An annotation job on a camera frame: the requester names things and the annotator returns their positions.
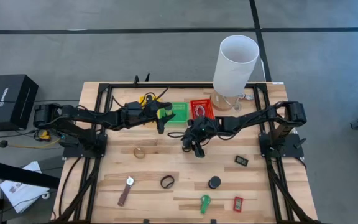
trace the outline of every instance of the white paper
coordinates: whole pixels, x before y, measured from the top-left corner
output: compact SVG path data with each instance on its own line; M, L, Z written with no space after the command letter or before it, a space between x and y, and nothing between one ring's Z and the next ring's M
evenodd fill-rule
M23 167L25 170L37 171L41 174L40 166L37 161L31 162ZM19 182L5 180L0 184L0 188L4 191L12 206L15 206L17 213L22 213L26 208L33 204L42 194L46 193L48 187L39 187Z

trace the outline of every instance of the wooden table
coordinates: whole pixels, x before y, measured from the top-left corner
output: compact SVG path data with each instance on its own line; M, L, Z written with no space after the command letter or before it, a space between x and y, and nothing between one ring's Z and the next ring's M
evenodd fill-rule
M84 84L81 105L89 109L94 108L99 84L99 82ZM267 87L271 104L287 100L282 83L267 83ZM162 90L161 88L116 88L113 95L124 104L137 101L140 96L150 91L159 95ZM162 100L190 102L190 100L209 98L212 90L171 88ZM244 92L252 94L249 89L244 89ZM241 103L242 111L238 114L217 110L214 110L214 114L239 116L256 110L254 100L243 100ZM89 124L84 123L78 125L82 128L90 127ZM170 131L185 129L186 126L183 125L167 125L165 133L159 135L155 124L150 123L130 130L106 131L108 146L101 162L92 223L142 223L145 218L151 223L210 223L211 219L217 219L218 223L275 223L265 160L260 155L259 149L259 126L243 129L230 141L213 138L204 147L206 156L202 159L195 157L193 151L183 152L181 141L167 136ZM135 147L141 147L146 151L144 159L134 157ZM248 166L243 167L234 163L236 155L247 158ZM54 207L56 214L63 181L75 160L71 158L65 161ZM63 209L70 204L78 192L83 161L84 159L81 159L71 173L62 198ZM283 164L290 193L306 214L317 219L305 168L292 158L284 158ZM135 184L131 188L125 206L120 207L117 202L129 175L135 178ZM168 190L160 186L160 179L165 175L175 177L175 185ZM211 190L207 182L214 175L221 178L222 184L217 189ZM205 194L211 197L211 204L203 215L200 213L200 198ZM285 206L279 190L278 195L282 216L286 219ZM233 211L235 196L244 199L241 213ZM85 217L87 203L88 196L85 195L82 218Z

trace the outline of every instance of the watch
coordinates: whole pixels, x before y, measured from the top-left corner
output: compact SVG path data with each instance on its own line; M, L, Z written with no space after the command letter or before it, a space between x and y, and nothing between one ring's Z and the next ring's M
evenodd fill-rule
M131 189L132 185L134 185L134 182L135 182L135 179L133 179L132 177L128 177L124 192L121 194L121 196L119 197L119 200L118 200L119 206L124 206L124 203L128 196L129 190Z

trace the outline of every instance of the concrete floor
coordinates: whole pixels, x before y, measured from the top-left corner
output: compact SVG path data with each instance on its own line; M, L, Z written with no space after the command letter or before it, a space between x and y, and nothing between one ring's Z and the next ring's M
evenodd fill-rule
M358 27L357 0L256 0L262 28ZM0 30L253 27L247 0L0 0ZM37 99L78 99L84 81L211 81L232 33L0 35L0 74L25 73ZM242 33L255 39L255 34ZM358 223L358 32L263 33L272 80L305 104L299 128L319 219ZM264 81L261 63L252 81ZM12 142L33 144L22 136ZM61 150L1 149L21 166ZM52 204L11 223L46 222Z

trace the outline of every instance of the bangle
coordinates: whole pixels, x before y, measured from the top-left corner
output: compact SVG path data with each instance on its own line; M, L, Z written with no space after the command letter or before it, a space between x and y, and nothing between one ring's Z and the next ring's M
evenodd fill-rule
M167 185L162 185L162 182L165 180L165 179L172 179L171 182L169 182ZM161 181L160 181L160 185L163 189L170 189L172 186L173 186L173 183L175 183L175 179L171 176L171 175L166 175L165 177L162 177Z

